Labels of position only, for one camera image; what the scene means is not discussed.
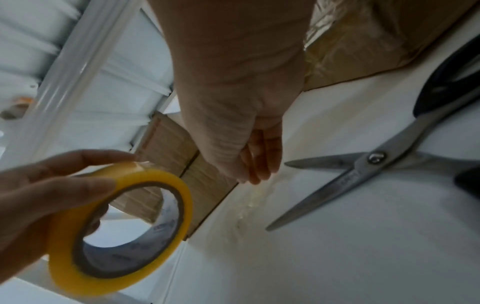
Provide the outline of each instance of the white table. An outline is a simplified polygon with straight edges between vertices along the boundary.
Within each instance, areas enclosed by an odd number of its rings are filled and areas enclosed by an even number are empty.
[[[480,11],[406,69],[302,94],[285,160],[367,151],[413,121],[431,72],[480,33]],[[420,150],[480,158],[480,103]],[[480,202],[438,176],[386,173],[275,232],[265,227],[336,176],[282,167],[239,186],[184,250],[167,304],[478,303]]]

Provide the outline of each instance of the hand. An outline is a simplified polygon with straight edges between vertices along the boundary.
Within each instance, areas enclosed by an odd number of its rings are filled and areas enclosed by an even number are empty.
[[[204,158],[253,184],[282,160],[282,117],[304,83],[312,0],[149,0],[185,124]]]
[[[100,200],[115,190],[116,183],[109,178],[69,175],[134,158],[113,150],[80,150],[1,172],[0,282],[46,254],[51,214]],[[99,219],[90,232],[99,227]]]

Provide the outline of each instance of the scissor handle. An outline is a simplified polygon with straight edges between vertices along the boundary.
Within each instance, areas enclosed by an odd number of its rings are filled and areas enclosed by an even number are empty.
[[[452,78],[480,55],[480,35],[450,55],[429,77],[413,109],[413,115],[426,114],[455,101],[480,85],[480,71],[453,81]]]
[[[480,199],[480,167],[457,175],[454,181],[456,186]]]

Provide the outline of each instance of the roll of tape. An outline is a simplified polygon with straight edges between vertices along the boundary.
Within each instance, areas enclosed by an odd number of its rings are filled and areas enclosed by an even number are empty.
[[[67,292],[98,296],[124,289],[155,271],[178,247],[192,220],[192,198],[178,177],[139,163],[112,165],[89,176],[116,180],[114,195],[52,217],[48,267],[54,282]],[[87,229],[104,204],[141,187],[157,186],[175,199],[164,200],[155,224],[136,240],[116,247],[84,242]]]

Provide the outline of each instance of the scissors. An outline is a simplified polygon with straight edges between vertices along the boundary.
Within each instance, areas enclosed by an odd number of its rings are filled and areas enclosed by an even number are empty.
[[[480,71],[453,80],[480,55],[480,35],[448,57],[429,77],[413,109],[416,118],[400,133],[368,153],[310,158],[285,163],[300,169],[344,169],[266,230],[273,231],[362,185],[384,170],[417,170],[454,177],[455,185],[480,199],[480,161],[456,160],[414,151],[443,119],[480,98]]]

